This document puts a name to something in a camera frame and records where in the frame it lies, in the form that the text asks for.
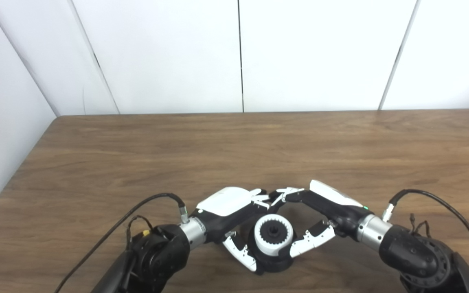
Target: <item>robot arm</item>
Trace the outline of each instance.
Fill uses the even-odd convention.
[[[383,221],[359,202],[316,180],[310,190],[290,193],[284,200],[314,208],[329,219],[337,235],[377,251],[386,265],[400,272],[407,292],[469,293],[469,266],[444,243]]]
[[[108,269],[92,293],[158,293],[167,280],[183,269],[190,251],[203,243],[222,243],[234,227],[257,214],[265,214],[269,204],[266,191],[226,187],[197,205],[187,216],[181,208],[182,223],[160,225],[133,237]]]

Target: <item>silver cable connector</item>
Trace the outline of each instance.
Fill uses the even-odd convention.
[[[188,224],[189,223],[189,217],[188,217],[188,209],[183,206],[182,208],[179,208],[180,211],[180,219],[182,220],[182,223]]]
[[[387,207],[387,209],[383,212],[383,217],[382,217],[382,218],[383,218],[382,220],[383,220],[385,223],[388,223],[388,221],[390,221],[390,218],[392,217],[392,213],[393,213],[395,207],[396,207],[396,206],[394,206],[394,205],[391,204],[391,203],[388,204],[388,207]]]

